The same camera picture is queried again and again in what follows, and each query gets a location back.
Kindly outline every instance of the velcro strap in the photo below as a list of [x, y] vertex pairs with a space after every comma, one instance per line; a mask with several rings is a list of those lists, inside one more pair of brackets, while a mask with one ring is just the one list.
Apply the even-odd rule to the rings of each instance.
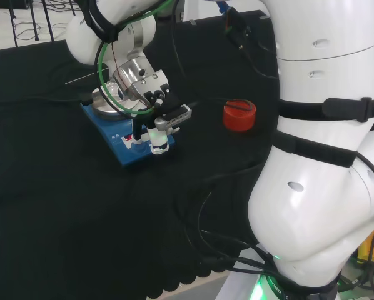
[[355, 151], [309, 141], [281, 131], [275, 132], [273, 145], [287, 153], [345, 168], [352, 166], [356, 158]]
[[279, 115], [289, 119], [307, 121], [367, 122], [374, 118], [374, 100], [329, 98], [324, 103], [305, 103], [279, 100]]
[[119, 33], [124, 26], [114, 26], [99, 11], [95, 0], [75, 0], [79, 5], [84, 20], [100, 40], [111, 44], [118, 40]]

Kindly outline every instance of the green cable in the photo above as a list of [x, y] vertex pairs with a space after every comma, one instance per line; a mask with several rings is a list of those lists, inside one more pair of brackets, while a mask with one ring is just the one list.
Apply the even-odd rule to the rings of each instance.
[[[172, 2], [173, 2], [173, 0], [167, 0], [165, 3], [163, 3], [157, 9], [154, 9], [153, 11], [147, 12], [146, 14], [144, 14], [141, 17], [137, 17], [136, 19], [130, 20], [129, 22], [125, 23], [124, 25], [127, 26], [128, 24], [131, 24], [133, 22], [137, 22], [137, 21], [140, 21], [142, 19], [148, 18], [148, 17], [156, 14], [158, 11], [161, 11], [165, 7], [169, 6]], [[119, 102], [117, 102], [117, 100], [115, 100], [115, 98], [109, 92], [108, 88], [106, 87], [105, 81], [104, 81], [104, 76], [102, 75], [102, 63], [103, 63], [103, 60], [104, 60], [104, 55], [105, 55], [107, 47], [108, 47], [108, 44], [104, 44], [104, 46], [102, 48], [102, 51], [101, 51], [101, 54], [99, 55], [99, 61], [98, 61], [99, 80], [101, 81], [101, 85], [104, 88], [105, 93], [108, 95], [108, 97], [110, 98], [110, 100], [112, 100], [112, 102], [114, 102], [115, 105], [117, 105], [117, 107], [119, 107], [120, 109], [122, 109], [123, 111], [125, 111], [127, 113], [137, 114], [137, 115], [152, 113], [153, 112], [153, 108], [152, 107], [149, 108], [149, 109], [147, 109], [146, 111], [134, 111], [132, 109], [128, 109], [128, 108], [124, 107], [123, 105], [121, 105]]]
[[108, 47], [108, 44], [104, 44], [101, 54], [99, 55], [99, 61], [98, 61], [98, 75], [99, 75], [99, 80], [101, 81], [101, 85], [105, 90], [106, 95], [112, 100], [112, 102], [115, 103], [119, 108], [121, 108], [123, 111], [130, 113], [130, 114], [149, 114], [153, 111], [153, 108], [150, 108], [146, 111], [134, 111], [132, 109], [128, 109], [124, 107], [122, 104], [117, 102], [115, 98], [112, 96], [112, 94], [109, 92], [108, 88], [106, 87], [106, 83], [104, 81], [104, 76], [102, 75], [102, 61], [104, 59], [105, 51], [106, 48]]
[[165, 3], [160, 5], [160, 7], [154, 9], [153, 11], [147, 12], [146, 14], [142, 15], [141, 17], [137, 17], [136, 19], [130, 20], [129, 22], [125, 23], [124, 25], [128, 25], [133, 22], [141, 21], [145, 18], [148, 18], [154, 14], [156, 14], [158, 11], [162, 11], [164, 8], [168, 7], [174, 0], [167, 0]]

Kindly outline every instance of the white floor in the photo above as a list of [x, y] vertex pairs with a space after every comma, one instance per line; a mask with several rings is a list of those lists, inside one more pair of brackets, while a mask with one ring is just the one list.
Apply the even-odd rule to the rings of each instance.
[[[30, 44], [46, 43], [46, 42], [51, 41], [43, 5], [41, 3], [34, 3], [33, 8], [34, 8], [34, 15], [36, 18], [37, 27], [41, 26], [41, 29], [39, 30], [40, 40], [39, 41], [34, 40], [34, 31], [33, 31], [33, 24], [31, 22], [30, 9], [28, 10], [15, 9], [14, 15], [16, 16], [16, 19], [14, 19], [14, 23], [17, 24], [16, 34], [17, 35], [21, 34], [22, 31], [24, 31], [20, 36], [18, 36], [19, 39], [17, 39], [19, 47], [30, 45]], [[49, 14], [49, 20], [51, 22], [51, 26], [53, 28], [53, 36], [54, 36], [55, 41], [64, 39], [66, 26], [73, 17], [72, 12], [71, 11], [62, 11], [62, 12], [48, 11], [48, 14]], [[11, 26], [11, 18], [9, 16], [9, 10], [0, 9], [0, 49], [13, 48], [14, 46], [15, 45], [14, 45], [12, 26]]]

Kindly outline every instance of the green light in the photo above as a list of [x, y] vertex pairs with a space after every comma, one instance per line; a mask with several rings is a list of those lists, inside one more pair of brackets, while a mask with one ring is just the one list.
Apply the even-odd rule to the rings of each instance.
[[250, 300], [260, 300], [263, 296], [263, 290], [261, 285], [258, 283], [252, 292]]

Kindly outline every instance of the hole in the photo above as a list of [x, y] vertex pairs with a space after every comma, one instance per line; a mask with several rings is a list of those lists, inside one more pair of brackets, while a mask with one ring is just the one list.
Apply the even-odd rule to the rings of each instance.
[[291, 187], [294, 191], [299, 192], [299, 193], [304, 191], [304, 187], [302, 186], [302, 184], [299, 184], [298, 182], [290, 181], [288, 183], [288, 186]]

